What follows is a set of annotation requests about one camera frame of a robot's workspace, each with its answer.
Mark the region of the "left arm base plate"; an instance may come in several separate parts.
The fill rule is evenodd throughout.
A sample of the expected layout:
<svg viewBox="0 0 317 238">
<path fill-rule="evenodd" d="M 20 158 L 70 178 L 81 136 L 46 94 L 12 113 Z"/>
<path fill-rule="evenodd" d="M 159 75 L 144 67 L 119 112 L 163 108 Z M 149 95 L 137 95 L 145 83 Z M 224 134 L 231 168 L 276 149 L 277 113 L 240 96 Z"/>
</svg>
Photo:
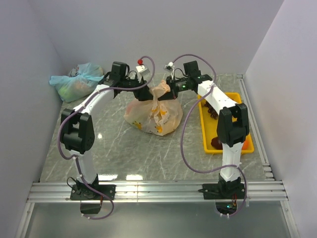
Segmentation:
<svg viewBox="0 0 317 238">
<path fill-rule="evenodd" d="M 116 185 L 98 184 L 96 187 L 94 187 L 94 190 L 103 193 L 108 198 L 113 200 L 115 196 Z M 79 186 L 74 185 L 70 194 L 70 200 L 74 201 L 100 200 L 101 197 L 102 196 L 99 193 L 92 191 L 91 189 L 87 188 L 84 184 L 79 184 Z"/>
</svg>

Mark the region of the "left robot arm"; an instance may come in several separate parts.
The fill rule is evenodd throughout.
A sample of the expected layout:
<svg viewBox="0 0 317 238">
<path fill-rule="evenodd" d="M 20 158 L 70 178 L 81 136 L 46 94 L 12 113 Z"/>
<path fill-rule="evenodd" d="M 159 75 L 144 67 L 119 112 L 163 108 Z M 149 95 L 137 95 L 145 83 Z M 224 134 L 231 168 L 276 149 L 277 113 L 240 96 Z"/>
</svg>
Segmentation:
<svg viewBox="0 0 317 238">
<path fill-rule="evenodd" d="M 137 99 L 150 100 L 153 97 L 144 79 L 149 70 L 142 60 L 138 61 L 134 78 L 129 77 L 129 69 L 126 63 L 113 62 L 111 71 L 106 73 L 95 90 L 81 104 L 71 110 L 65 109 L 61 114 L 58 145 L 64 145 L 71 154 L 61 156 L 66 160 L 72 159 L 77 172 L 72 200 L 93 200 L 104 195 L 90 152 L 95 142 L 93 116 L 122 91 L 133 92 Z"/>
</svg>

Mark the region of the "orange translucent plastic bag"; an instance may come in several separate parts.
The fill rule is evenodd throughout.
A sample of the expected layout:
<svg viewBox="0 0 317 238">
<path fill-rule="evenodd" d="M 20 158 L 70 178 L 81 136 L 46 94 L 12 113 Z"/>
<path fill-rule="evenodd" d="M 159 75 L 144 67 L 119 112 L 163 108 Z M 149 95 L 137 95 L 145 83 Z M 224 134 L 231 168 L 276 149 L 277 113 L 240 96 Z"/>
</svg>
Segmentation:
<svg viewBox="0 0 317 238">
<path fill-rule="evenodd" d="M 174 132 L 183 117 L 181 104 L 177 99 L 159 101 L 158 98 L 170 92 L 165 80 L 150 88 L 152 100 L 132 100 L 126 107 L 124 119 L 130 125 L 159 136 Z"/>
</svg>

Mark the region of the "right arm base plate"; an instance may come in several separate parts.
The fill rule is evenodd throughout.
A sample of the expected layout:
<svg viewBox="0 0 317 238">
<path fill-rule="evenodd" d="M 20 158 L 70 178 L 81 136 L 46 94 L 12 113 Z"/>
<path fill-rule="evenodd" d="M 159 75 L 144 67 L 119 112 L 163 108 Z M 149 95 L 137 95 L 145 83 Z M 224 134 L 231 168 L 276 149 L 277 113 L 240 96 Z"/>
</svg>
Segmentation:
<svg viewBox="0 0 317 238">
<path fill-rule="evenodd" d="M 204 183 L 199 190 L 205 200 L 243 199 L 245 197 L 245 187 L 243 184 L 227 187 L 215 183 Z"/>
</svg>

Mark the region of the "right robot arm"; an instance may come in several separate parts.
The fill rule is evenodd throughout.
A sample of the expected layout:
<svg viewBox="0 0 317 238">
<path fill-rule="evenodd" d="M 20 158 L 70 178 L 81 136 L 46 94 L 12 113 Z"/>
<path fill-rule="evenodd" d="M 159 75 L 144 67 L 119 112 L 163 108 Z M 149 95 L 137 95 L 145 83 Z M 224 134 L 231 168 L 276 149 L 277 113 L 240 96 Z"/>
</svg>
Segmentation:
<svg viewBox="0 0 317 238">
<path fill-rule="evenodd" d="M 216 133 L 222 144 L 222 165 L 217 168 L 219 181 L 209 191 L 213 199 L 246 198 L 246 177 L 240 169 L 243 144 L 249 135 L 248 108 L 244 103 L 236 103 L 216 85 L 216 76 L 202 74 L 197 61 L 184 64 L 184 76 L 175 78 L 173 62 L 165 66 L 171 73 L 166 83 L 170 91 L 159 100 L 175 99 L 178 93 L 192 90 L 205 100 L 218 115 Z"/>
</svg>

